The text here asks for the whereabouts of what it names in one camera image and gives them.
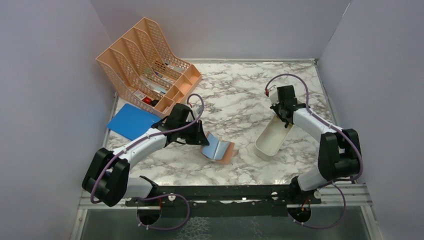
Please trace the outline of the brown leather card holder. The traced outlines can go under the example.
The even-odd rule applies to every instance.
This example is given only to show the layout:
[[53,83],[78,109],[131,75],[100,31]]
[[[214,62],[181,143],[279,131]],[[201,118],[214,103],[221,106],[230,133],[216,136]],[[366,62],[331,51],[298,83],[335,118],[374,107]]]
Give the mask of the brown leather card holder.
[[212,162],[228,165],[239,151],[235,149],[235,143],[220,140],[209,131],[206,134],[209,145],[202,146],[200,153]]

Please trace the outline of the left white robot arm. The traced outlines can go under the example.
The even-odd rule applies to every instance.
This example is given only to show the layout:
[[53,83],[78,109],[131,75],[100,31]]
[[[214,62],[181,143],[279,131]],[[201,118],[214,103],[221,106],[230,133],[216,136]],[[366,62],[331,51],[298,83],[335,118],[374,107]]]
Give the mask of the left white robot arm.
[[140,137],[114,150],[100,148],[82,180],[82,189],[92,204],[115,206],[121,199],[138,198],[144,205],[157,200],[154,184],[147,178],[131,178],[130,170],[154,152],[171,143],[208,146],[200,117],[204,106],[192,108],[177,103],[170,114],[155,122]]

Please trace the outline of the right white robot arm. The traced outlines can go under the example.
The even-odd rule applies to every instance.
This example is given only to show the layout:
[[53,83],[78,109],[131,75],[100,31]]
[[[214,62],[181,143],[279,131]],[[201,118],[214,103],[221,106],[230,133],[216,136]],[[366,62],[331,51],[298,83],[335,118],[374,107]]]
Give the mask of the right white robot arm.
[[306,103],[298,101],[292,85],[273,85],[265,91],[272,109],[287,128],[297,126],[319,143],[317,166],[292,180],[289,199],[300,204],[309,196],[308,191],[323,187],[341,178],[361,172],[358,133],[342,129],[319,117]]

